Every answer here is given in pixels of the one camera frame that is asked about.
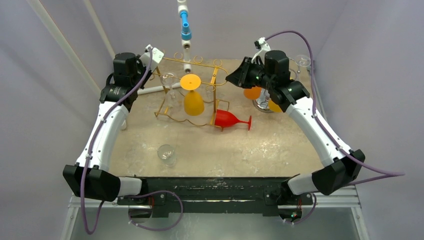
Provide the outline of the orange plastic goblet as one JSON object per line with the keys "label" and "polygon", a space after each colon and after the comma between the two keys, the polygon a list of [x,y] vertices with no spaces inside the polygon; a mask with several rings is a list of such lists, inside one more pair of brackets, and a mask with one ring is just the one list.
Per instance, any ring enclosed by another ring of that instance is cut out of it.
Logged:
{"label": "orange plastic goblet", "polygon": [[243,90],[243,95],[249,100],[256,100],[261,96],[261,87],[246,88]]}

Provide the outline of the red plastic goblet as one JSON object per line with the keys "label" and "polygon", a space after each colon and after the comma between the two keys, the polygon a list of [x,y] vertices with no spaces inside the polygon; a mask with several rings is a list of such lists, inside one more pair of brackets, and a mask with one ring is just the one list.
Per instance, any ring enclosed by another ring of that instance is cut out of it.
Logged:
{"label": "red plastic goblet", "polygon": [[251,129],[252,116],[249,117],[248,121],[238,119],[233,113],[227,110],[217,109],[215,113],[215,119],[213,124],[220,128],[229,128],[238,123],[247,124],[247,129]]}

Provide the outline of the gold wire glass rack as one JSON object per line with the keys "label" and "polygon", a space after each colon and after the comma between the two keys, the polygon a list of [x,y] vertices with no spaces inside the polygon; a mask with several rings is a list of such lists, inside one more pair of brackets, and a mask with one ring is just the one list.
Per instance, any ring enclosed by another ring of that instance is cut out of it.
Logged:
{"label": "gold wire glass rack", "polygon": [[[225,116],[229,113],[228,109],[222,113],[222,110],[218,109],[218,105],[221,102],[227,104],[230,102],[217,99],[216,97],[216,88],[225,84],[216,83],[219,70],[227,73],[227,70],[222,68],[223,63],[220,62],[220,64],[216,64],[213,62],[212,65],[207,65],[203,64],[202,60],[185,61],[184,56],[181,58],[164,57],[163,59],[181,63],[184,67],[187,67],[188,65],[195,65],[212,68],[213,73],[209,82],[203,82],[197,74],[191,73],[189,69],[187,69],[187,74],[182,77],[177,77],[170,72],[161,74],[160,70],[156,69],[154,75],[158,76],[163,82],[159,89],[165,92],[165,98],[162,101],[159,110],[154,113],[155,117],[166,116],[174,122],[188,122],[196,127],[214,126],[223,130],[225,128],[223,124],[216,124],[218,117]],[[177,114],[182,110],[189,117],[200,116],[205,110],[205,104],[212,104],[213,106],[211,118],[208,123],[197,124],[188,118],[180,120],[173,117],[173,114]]]}

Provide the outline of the clear champagne flute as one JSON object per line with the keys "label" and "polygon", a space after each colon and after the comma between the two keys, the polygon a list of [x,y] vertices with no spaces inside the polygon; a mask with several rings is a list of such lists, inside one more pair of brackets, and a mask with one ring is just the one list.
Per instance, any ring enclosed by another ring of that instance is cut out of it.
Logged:
{"label": "clear champagne flute", "polygon": [[300,73],[302,68],[305,68],[307,71],[311,71],[312,60],[309,56],[299,54],[294,58],[294,62],[297,65],[297,72]]}

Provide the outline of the yellow plastic goblet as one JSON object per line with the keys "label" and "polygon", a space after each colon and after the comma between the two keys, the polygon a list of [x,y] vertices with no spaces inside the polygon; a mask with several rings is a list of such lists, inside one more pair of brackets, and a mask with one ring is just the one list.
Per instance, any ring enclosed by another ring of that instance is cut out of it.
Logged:
{"label": "yellow plastic goblet", "polygon": [[201,78],[196,74],[186,74],[180,79],[180,86],[188,91],[184,97],[184,111],[189,116],[198,116],[205,107],[202,96],[196,91],[201,85]]}
{"label": "yellow plastic goblet", "polygon": [[274,103],[271,99],[268,101],[268,108],[274,113],[281,113],[282,109],[276,103]]}

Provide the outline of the round clear wine glass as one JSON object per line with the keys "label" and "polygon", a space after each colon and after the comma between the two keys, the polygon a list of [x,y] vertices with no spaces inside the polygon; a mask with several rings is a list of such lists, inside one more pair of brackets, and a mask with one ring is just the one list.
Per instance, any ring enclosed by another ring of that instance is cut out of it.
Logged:
{"label": "round clear wine glass", "polygon": [[178,109],[181,106],[181,95],[173,87],[177,80],[177,75],[173,72],[166,72],[160,77],[162,86],[166,89],[165,103],[173,109]]}

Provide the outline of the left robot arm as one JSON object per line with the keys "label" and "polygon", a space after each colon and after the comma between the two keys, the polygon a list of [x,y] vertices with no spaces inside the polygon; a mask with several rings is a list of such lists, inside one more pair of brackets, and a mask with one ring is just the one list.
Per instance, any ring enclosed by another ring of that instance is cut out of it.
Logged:
{"label": "left robot arm", "polygon": [[75,164],[67,164],[62,175],[75,196],[112,202],[129,196],[138,205],[146,203],[149,191],[136,177],[118,177],[109,172],[110,159],[118,133],[126,120],[137,91],[152,74],[152,50],[147,58],[131,52],[118,53],[113,72],[100,92],[97,118],[81,155]]}

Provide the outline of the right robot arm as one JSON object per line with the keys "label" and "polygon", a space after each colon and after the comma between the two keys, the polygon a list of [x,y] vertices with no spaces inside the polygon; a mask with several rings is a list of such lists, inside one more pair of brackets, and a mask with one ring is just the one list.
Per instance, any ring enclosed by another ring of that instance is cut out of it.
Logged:
{"label": "right robot arm", "polygon": [[290,59],[281,50],[270,50],[260,60],[245,57],[240,66],[226,78],[233,85],[268,91],[270,99],[303,131],[323,168],[309,174],[298,174],[281,184],[280,196],[288,204],[301,194],[319,192],[330,195],[352,183],[358,176],[365,154],[338,139],[337,134],[313,106],[313,98],[298,80],[291,79]]}

